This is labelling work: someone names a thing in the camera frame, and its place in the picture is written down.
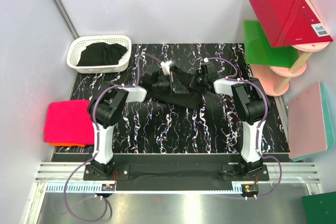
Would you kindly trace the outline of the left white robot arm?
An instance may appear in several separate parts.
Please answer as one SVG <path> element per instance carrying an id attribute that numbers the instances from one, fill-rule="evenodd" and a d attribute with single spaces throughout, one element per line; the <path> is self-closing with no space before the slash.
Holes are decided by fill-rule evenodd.
<path id="1" fill-rule="evenodd" d="M 105 88 L 90 101 L 88 113 L 95 127 L 95 149 L 90 163 L 86 165 L 87 174 L 108 179 L 113 171 L 113 130 L 119 121 L 124 106 L 131 102 L 144 102 L 148 92 L 171 97 L 185 95 L 189 91 L 181 84 L 173 71 L 172 61 L 161 62 L 161 70 L 145 74 L 135 85 L 112 85 Z"/>

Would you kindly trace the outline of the black printed t-shirt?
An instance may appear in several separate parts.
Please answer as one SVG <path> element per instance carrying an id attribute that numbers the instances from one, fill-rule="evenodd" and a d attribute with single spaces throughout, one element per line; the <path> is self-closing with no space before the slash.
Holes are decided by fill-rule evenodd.
<path id="1" fill-rule="evenodd" d="M 191 81 L 193 74 L 187 73 L 176 66 L 173 67 L 173 70 L 175 71 L 180 82 L 187 87 L 189 94 L 177 95 L 177 94 L 161 93 L 152 90 L 151 84 L 154 80 L 152 75 L 154 73 L 156 74 L 158 73 L 158 71 L 155 71 L 152 73 L 145 72 L 145 74 L 143 74 L 143 76 L 140 79 L 140 86 L 145 88 L 147 91 L 146 98 L 156 100 L 159 103 L 172 104 L 183 108 L 188 108 L 191 110 L 196 110 L 199 107 L 202 95 L 205 92 L 199 92 L 188 87 L 188 84 Z"/>

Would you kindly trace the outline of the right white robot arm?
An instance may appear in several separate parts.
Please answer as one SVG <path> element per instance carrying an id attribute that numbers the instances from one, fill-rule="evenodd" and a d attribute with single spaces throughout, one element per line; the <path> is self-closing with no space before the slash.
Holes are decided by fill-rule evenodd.
<path id="1" fill-rule="evenodd" d="M 251 178 L 263 167 L 261 137 L 270 102 L 259 79 L 235 79 L 235 75 L 220 78 L 214 60 L 227 62 L 219 57 L 203 59 L 200 70 L 195 73 L 191 81 L 191 86 L 233 98 L 238 118 L 243 123 L 243 146 L 238 166 L 230 175 Z"/>

